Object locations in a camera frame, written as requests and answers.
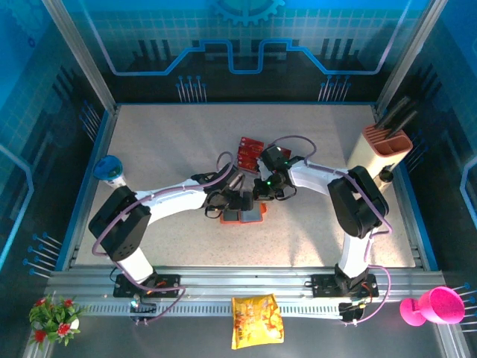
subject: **pink plastic cup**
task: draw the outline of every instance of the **pink plastic cup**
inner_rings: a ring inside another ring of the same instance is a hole
[[[431,321],[437,324],[456,324],[464,318],[461,296],[449,287],[439,286],[426,292],[419,300],[406,298],[399,306],[401,317],[411,326]]]

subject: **chip bag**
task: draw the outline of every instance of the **chip bag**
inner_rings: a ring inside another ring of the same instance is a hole
[[[232,349],[283,343],[283,320],[275,296],[232,298]]]

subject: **glass wall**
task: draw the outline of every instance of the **glass wall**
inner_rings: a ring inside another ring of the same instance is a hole
[[[57,249],[33,235],[46,232],[61,246],[104,111],[41,1],[0,0],[0,51],[0,355],[7,358],[23,352],[28,311],[56,259]]]
[[[118,102],[375,101],[427,0],[68,0]]]
[[[406,129],[414,150],[405,166],[437,264],[450,286],[469,282],[473,288],[477,287],[476,5],[449,0],[394,99],[409,95],[420,101],[419,116]],[[477,355],[477,335],[466,337]]]

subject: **blue container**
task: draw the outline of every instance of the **blue container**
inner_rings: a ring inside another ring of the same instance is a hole
[[[107,155],[99,160],[93,169],[93,175],[113,188],[126,185],[122,163],[119,158],[113,155]]]

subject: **white table surface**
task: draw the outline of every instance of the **white table surface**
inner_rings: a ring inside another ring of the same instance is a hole
[[[289,134],[304,135],[318,146],[312,162],[345,168],[361,129],[372,122],[369,106],[123,105],[108,153],[123,162],[132,190],[159,189],[214,171],[217,156],[222,151],[235,154],[242,136],[269,143]],[[299,139],[280,145],[302,156],[311,147]],[[89,219],[112,191],[99,183]],[[414,266],[392,187],[385,197],[394,232],[376,239],[370,261]],[[153,265],[333,266],[341,255],[343,234],[329,198],[299,188],[290,200],[268,203],[262,223],[225,225],[206,218],[203,210],[161,219],[148,227],[141,248]],[[110,265],[92,256],[94,240],[86,229],[77,265]]]

